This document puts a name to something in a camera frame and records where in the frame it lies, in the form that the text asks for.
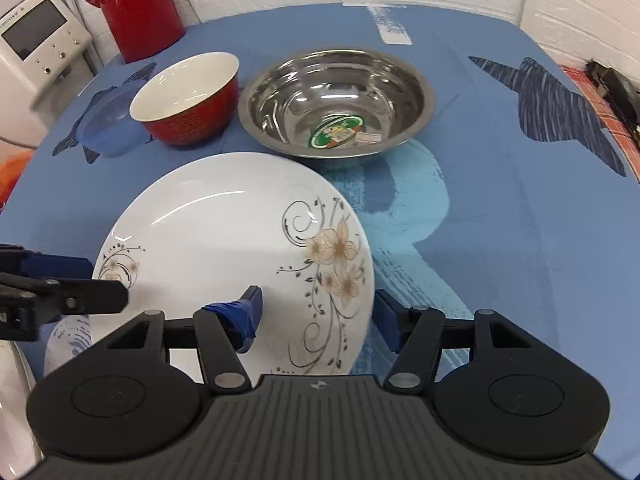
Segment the white floral plate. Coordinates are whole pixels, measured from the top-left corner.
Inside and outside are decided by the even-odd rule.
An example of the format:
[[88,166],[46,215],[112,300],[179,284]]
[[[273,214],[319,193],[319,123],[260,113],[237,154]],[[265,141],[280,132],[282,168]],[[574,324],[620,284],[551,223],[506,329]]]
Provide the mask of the white floral plate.
[[230,153],[161,177],[115,221],[96,278],[122,282],[119,314],[89,320],[100,340],[145,310],[187,318],[262,290],[241,362],[263,374],[346,374],[367,338],[372,255],[356,212],[320,174],[282,157]]

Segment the white plate silver rim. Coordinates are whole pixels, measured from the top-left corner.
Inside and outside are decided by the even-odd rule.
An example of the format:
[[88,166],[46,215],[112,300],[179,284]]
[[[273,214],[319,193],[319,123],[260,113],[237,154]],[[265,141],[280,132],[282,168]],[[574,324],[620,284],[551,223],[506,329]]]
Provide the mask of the white plate silver rim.
[[36,382],[13,341],[1,341],[0,358],[0,474],[12,480],[22,478],[42,459],[26,416],[27,399]]

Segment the blue plastic bowl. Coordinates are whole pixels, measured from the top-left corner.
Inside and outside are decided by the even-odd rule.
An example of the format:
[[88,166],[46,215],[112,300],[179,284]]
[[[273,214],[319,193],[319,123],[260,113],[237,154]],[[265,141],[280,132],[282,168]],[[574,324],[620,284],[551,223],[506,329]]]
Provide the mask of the blue plastic bowl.
[[122,84],[90,105],[76,130],[78,142],[90,152],[109,158],[150,142],[150,134],[129,113],[130,104],[143,85],[142,80]]

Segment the red ceramic bowl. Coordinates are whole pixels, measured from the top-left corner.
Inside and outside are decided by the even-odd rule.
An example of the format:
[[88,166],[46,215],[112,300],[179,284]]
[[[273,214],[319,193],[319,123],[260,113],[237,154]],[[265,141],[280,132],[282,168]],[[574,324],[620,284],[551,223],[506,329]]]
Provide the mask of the red ceramic bowl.
[[151,78],[129,105],[133,120],[156,140],[178,148],[224,131],[240,97],[240,60],[228,52],[185,58]]

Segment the stainless steel bowl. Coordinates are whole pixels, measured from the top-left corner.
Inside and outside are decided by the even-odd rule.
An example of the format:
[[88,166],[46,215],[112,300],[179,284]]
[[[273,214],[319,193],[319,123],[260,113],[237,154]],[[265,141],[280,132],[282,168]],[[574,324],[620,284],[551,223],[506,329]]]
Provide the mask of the stainless steel bowl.
[[355,48],[310,51],[273,65],[245,86],[243,128],[270,150],[308,159],[381,154],[430,122],[435,92],[396,56]]

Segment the orange plastic basin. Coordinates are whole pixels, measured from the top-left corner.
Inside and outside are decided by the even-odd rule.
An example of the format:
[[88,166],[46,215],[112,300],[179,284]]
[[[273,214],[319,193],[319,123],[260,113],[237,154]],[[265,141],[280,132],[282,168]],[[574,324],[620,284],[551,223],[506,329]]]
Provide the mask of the orange plastic basin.
[[1,206],[4,206],[9,200],[17,181],[20,180],[33,154],[33,151],[21,152],[10,156],[5,162],[2,162],[0,167]]

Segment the blue patterned tablecloth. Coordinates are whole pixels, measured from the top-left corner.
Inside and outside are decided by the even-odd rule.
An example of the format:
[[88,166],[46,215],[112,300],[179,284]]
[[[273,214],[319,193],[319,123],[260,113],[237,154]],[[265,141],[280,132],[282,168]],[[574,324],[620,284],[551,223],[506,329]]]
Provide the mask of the blue patterned tablecloth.
[[639,470],[639,185],[574,140],[521,132],[518,98],[474,56],[526,58],[563,72],[513,25],[426,6],[395,9],[410,44],[386,44],[358,6],[315,4],[222,18],[188,29],[156,68],[207,49],[236,54],[249,80],[288,55],[356,46],[398,56],[427,76],[435,115],[413,141],[328,169],[374,249],[376,280],[405,302],[462,315],[491,308],[604,385],[611,417],[593,456],[566,464],[499,463],[459,448],[413,399],[369,377],[342,394],[301,398],[269,384],[253,437],[217,436],[138,464],[50,458],[36,479],[603,479]]

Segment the white appliance with screen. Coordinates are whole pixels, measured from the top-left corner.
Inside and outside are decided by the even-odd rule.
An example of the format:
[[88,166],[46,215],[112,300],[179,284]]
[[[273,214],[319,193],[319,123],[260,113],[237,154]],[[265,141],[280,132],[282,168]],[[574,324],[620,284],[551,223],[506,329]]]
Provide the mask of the white appliance with screen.
[[92,37],[63,0],[24,0],[1,19],[1,141],[33,150],[93,78]]

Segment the red thermos jug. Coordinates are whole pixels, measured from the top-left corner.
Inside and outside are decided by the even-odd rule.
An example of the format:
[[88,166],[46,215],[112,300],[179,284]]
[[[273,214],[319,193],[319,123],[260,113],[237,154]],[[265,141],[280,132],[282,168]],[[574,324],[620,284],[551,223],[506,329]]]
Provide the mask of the red thermos jug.
[[99,8],[126,63],[162,52],[184,36],[174,0],[85,0]]

